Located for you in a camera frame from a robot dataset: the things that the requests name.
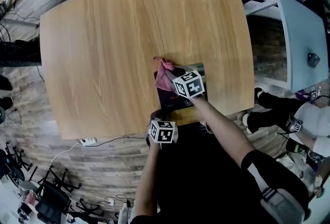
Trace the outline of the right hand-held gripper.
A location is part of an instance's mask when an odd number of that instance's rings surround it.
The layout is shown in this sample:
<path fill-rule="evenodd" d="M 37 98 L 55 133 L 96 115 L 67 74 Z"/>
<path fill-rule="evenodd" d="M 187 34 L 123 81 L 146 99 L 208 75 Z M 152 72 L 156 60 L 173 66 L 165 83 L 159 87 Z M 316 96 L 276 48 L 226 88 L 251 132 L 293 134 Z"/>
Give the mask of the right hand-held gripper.
<path fill-rule="evenodd" d="M 166 71 L 171 87 L 174 87 L 174 92 L 181 98 L 187 107 L 192 106 L 190 101 L 197 96 L 204 96 L 205 87 L 202 76 L 197 70 L 192 70 L 185 65 L 175 65 L 173 73 Z"/>

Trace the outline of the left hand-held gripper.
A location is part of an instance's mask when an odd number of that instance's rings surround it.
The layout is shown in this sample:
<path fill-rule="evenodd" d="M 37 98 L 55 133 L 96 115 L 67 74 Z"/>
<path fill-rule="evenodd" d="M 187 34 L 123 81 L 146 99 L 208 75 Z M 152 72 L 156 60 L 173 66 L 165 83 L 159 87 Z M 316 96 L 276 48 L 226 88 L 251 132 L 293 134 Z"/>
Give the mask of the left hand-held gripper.
<path fill-rule="evenodd" d="M 158 144 L 160 149 L 167 144 L 176 143 L 178 140 L 178 128 L 175 122 L 163 120 L 163 111 L 157 110 L 150 115 L 150 121 L 145 133 L 148 147 L 151 143 Z"/>

